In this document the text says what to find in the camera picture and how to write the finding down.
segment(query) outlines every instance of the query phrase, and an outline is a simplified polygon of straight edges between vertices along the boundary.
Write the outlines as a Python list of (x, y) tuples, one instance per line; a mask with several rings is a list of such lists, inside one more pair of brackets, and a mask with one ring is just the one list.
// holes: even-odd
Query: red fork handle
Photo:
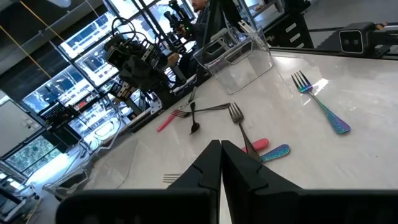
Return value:
[(163, 122), (163, 124), (160, 125), (160, 126), (156, 129), (156, 131), (157, 131), (157, 132), (160, 132), (161, 130), (163, 130), (170, 122), (172, 122), (172, 120), (173, 120), (174, 118), (175, 118), (174, 115), (170, 115), (169, 118), (167, 118), (167, 120), (165, 120), (165, 121)]
[[(266, 138), (262, 138), (262, 139), (259, 139), (259, 140), (255, 141), (255, 142), (253, 142), (252, 144), (253, 144), (254, 150), (261, 151), (261, 150), (265, 149), (268, 146), (269, 141)], [(248, 153), (247, 150), (246, 150), (246, 147), (243, 147), (242, 150), (245, 153)]]

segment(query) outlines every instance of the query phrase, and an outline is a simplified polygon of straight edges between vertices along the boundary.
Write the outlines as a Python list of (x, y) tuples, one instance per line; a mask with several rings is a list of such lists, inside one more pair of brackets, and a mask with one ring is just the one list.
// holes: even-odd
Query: black fork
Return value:
[[(225, 103), (222, 105), (218, 105), (218, 106), (213, 106), (211, 108), (205, 108), (205, 109), (200, 109), (200, 110), (195, 110), (194, 112), (199, 112), (199, 111), (213, 111), (213, 110), (223, 110), (229, 108), (229, 103)], [(182, 110), (173, 110), (172, 111), (172, 115), (174, 116), (178, 116), (180, 118), (186, 118), (187, 116), (190, 116), (192, 114), (191, 112), (185, 112)]]
[(259, 154), (254, 150), (253, 145), (251, 144), (251, 141), (249, 140), (248, 136), (244, 132), (243, 126), (242, 126), (242, 121), (244, 119), (243, 113), (241, 109), (237, 106), (236, 103), (231, 104), (231, 106), (228, 108), (229, 114), (231, 115), (232, 121), (235, 124), (238, 124), (239, 127), (241, 128), (241, 132), (243, 135), (244, 139), (244, 145), (246, 146), (246, 149), (248, 151), (249, 156), (253, 157), (255, 160), (258, 162), (261, 162), (261, 157)]

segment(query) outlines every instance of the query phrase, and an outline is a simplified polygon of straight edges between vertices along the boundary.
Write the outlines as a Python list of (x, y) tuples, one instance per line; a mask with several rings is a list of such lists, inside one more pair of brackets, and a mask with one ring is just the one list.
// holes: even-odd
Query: fork tines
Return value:
[(181, 174), (164, 174), (163, 175), (163, 183), (172, 184), (178, 178), (180, 178)]
[(228, 111), (234, 123), (239, 123), (243, 120), (243, 113), (235, 102), (233, 104), (231, 103), (231, 106), (229, 106)]
[(311, 86), (310, 81), (306, 78), (306, 76), (301, 71), (298, 71), (297, 73), (294, 73), (294, 77), (295, 78), (293, 77), (293, 75), (291, 75), (291, 77), (293, 79), (294, 85), (299, 90), (302, 90), (302, 89), (304, 89), (304, 88), (306, 88), (308, 86)]
[(189, 114), (190, 114), (190, 112), (185, 112), (185, 111), (181, 111), (181, 110), (173, 110), (172, 111), (172, 115), (178, 116), (180, 118), (184, 118), (184, 117), (188, 116)]

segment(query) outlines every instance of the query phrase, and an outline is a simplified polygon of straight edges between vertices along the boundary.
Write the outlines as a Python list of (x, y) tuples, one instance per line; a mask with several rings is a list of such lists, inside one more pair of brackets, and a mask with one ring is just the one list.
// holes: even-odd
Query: black equipment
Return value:
[(169, 1), (169, 6), (175, 11), (176, 15), (171, 14), (170, 12), (165, 12), (164, 16), (170, 21), (170, 27), (173, 29), (173, 32), (177, 34), (177, 30), (181, 31), (181, 26), (183, 25), (185, 28), (185, 39), (191, 39), (194, 36), (193, 26), (191, 23), (191, 19), (187, 15), (187, 13), (180, 8), (177, 0)]
[(216, 224), (221, 171), (233, 224), (398, 222), (396, 190), (301, 189), (218, 140), (168, 189), (82, 191), (60, 204), (56, 221)]
[(264, 35), (273, 47), (313, 48), (304, 15), (298, 12), (286, 13), (271, 22)]
[(177, 53), (179, 53), (181, 55), (187, 53), (187, 49), (185, 48), (181, 39), (176, 38), (175, 35), (173, 34), (173, 32), (168, 32), (166, 35), (173, 43), (175, 49), (177, 50)]
[(56, 127), (62, 124), (64, 121), (70, 120), (73, 117), (73, 113), (60, 102), (55, 101), (48, 109), (40, 111), (39, 116), (47, 125)]
[(392, 45), (398, 44), (398, 30), (389, 30), (372, 22), (350, 24), (339, 32), (341, 51), (350, 55), (381, 57)]
[[(134, 35), (125, 39), (123, 34), (127, 33)], [(164, 105), (170, 105), (174, 98), (170, 93), (169, 83), (173, 82), (163, 72), (167, 57), (157, 44), (146, 38), (141, 42), (134, 40), (136, 33), (140, 34), (136, 31), (116, 34), (105, 43), (106, 61), (120, 71), (121, 80), (141, 91), (154, 92)]]

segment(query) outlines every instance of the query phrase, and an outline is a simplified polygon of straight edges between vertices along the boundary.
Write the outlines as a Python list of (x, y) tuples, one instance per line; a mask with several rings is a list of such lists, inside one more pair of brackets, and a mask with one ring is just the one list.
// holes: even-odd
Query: fork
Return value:
[[(193, 112), (199, 112), (199, 111), (212, 111), (212, 110), (223, 110), (223, 109), (229, 108), (229, 106), (230, 106), (230, 103), (225, 103), (225, 104), (223, 104), (223, 105), (213, 106), (213, 107), (211, 107), (211, 108), (205, 108), (205, 109), (200, 109), (200, 110), (194, 110)], [(172, 115), (178, 116), (178, 117), (180, 117), (180, 118), (186, 118), (187, 116), (190, 116), (191, 114), (192, 114), (192, 111), (191, 111), (191, 112), (185, 112), (185, 111), (178, 110), (178, 109), (172, 111)]]
[[(188, 99), (188, 102), (186, 102), (185, 104), (183, 104), (183, 105), (181, 105), (180, 107), (178, 107), (178, 109), (179, 109), (179, 110), (182, 110), (182, 109), (184, 109), (186, 106), (188, 106), (188, 105), (193, 101), (193, 98), (195, 97), (195, 93), (196, 93), (196, 92), (197, 92), (197, 87), (194, 86), (193, 89), (192, 89), (191, 95), (190, 95), (190, 97), (189, 97), (189, 99)], [(171, 114), (171, 115), (167, 118), (167, 120), (165, 120), (165, 121), (163, 122), (163, 124), (160, 125), (160, 126), (156, 129), (156, 131), (157, 131), (157, 132), (160, 132), (161, 130), (163, 130), (170, 122), (172, 122), (172, 120), (173, 120), (174, 118), (175, 118), (175, 116)]]
[(163, 175), (163, 183), (172, 184), (178, 178), (180, 178), (182, 174), (164, 174)]
[(261, 157), (259, 154), (254, 150), (253, 145), (251, 144), (251, 141), (249, 140), (248, 136), (244, 132), (243, 126), (242, 126), (242, 121), (244, 119), (243, 113), (241, 109), (237, 106), (236, 103), (231, 104), (231, 106), (228, 108), (229, 115), (231, 115), (232, 121), (235, 124), (238, 124), (239, 127), (241, 128), (241, 132), (243, 135), (244, 139), (244, 145), (246, 146), (246, 149), (248, 150), (249, 156), (253, 157), (255, 160), (258, 162), (261, 162)]
[(332, 128), (335, 130), (337, 134), (343, 134), (348, 132), (351, 128), (348, 124), (346, 124), (342, 119), (337, 117), (333, 112), (331, 112), (321, 101), (311, 92), (312, 90), (312, 85), (309, 82), (309, 80), (305, 77), (305, 75), (301, 73), (301, 76), (299, 73), (294, 73), (294, 77), (292, 76), (294, 85), (297, 87), (298, 91), (301, 93), (309, 93), (310, 96), (315, 100), (315, 102), (318, 103), (320, 108), (323, 111), (323, 114), (328, 118), (329, 123), (331, 124)]

